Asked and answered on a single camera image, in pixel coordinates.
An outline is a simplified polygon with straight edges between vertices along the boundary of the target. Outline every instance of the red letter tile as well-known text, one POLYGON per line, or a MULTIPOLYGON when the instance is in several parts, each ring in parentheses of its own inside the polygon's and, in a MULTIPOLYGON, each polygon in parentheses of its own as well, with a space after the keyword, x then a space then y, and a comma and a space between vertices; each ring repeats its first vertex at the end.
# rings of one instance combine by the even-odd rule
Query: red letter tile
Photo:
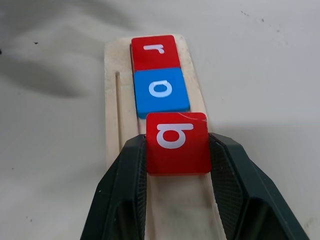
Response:
POLYGON ((199 175, 211 171, 206 115, 150 113, 146 117, 146 167, 151 175, 199 175))
POLYGON ((133 71, 180 68, 172 35, 136 37, 131 41, 133 71))

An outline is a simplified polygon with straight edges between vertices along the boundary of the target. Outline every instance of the white letter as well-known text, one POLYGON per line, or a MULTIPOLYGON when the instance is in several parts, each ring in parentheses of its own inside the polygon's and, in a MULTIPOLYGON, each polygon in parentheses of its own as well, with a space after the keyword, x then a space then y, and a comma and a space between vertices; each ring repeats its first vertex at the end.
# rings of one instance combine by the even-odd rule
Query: white letter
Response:
POLYGON ((168 82, 167 80, 153 81, 149 85, 149 93, 156 98, 164 98, 164 97, 169 96, 172 93, 172 86, 171 86, 170 82, 168 82), (158 85, 166 86, 166 90, 165 91, 155 91, 155 87, 158 85))
POLYGON ((158 50, 160 54, 164 54, 164 46, 162 44, 156 44, 156 45, 146 45, 143 46, 144 50, 158 50))
POLYGON ((165 149, 177 149, 180 148, 186 142, 186 135, 182 130, 192 130, 194 125, 191 123, 172 123, 172 124, 158 124, 156 126, 158 134, 156 140, 158 144, 165 149), (175 131, 179 134, 179 138, 176 141, 166 141, 164 139, 164 133, 166 131, 175 131))

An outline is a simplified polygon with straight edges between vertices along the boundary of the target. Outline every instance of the blue letter tile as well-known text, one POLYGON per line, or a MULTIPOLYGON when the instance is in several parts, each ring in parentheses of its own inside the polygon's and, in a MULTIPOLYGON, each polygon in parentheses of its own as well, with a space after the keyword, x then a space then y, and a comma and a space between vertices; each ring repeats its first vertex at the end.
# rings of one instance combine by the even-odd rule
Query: blue letter tile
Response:
POLYGON ((134 74, 137 114, 187 112, 190 108, 184 76, 179 67, 137 71, 134 74))

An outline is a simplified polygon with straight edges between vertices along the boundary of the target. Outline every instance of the wooden tray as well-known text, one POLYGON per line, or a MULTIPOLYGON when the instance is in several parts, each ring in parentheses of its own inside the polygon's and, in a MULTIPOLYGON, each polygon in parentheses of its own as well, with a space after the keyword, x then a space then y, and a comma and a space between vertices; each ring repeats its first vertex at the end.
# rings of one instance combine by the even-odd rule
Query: wooden tray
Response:
MULTIPOLYGON (((192 112, 207 114, 187 43, 173 34, 192 112)), ((109 168, 128 139, 146 133, 137 117, 130 44, 107 43, 105 64, 106 162, 109 168)), ((148 176, 146 240, 226 240, 210 173, 204 176, 148 176)))

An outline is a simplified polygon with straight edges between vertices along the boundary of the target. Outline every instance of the white surface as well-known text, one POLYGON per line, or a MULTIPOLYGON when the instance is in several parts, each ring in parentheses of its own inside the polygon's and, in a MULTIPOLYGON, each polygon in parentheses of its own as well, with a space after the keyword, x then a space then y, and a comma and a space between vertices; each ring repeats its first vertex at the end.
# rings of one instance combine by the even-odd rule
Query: white surface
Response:
POLYGON ((318 239, 319 9, 317 0, 1 1, 0 239, 80 238, 106 170, 104 42, 162 33, 186 38, 215 132, 243 144, 318 239))

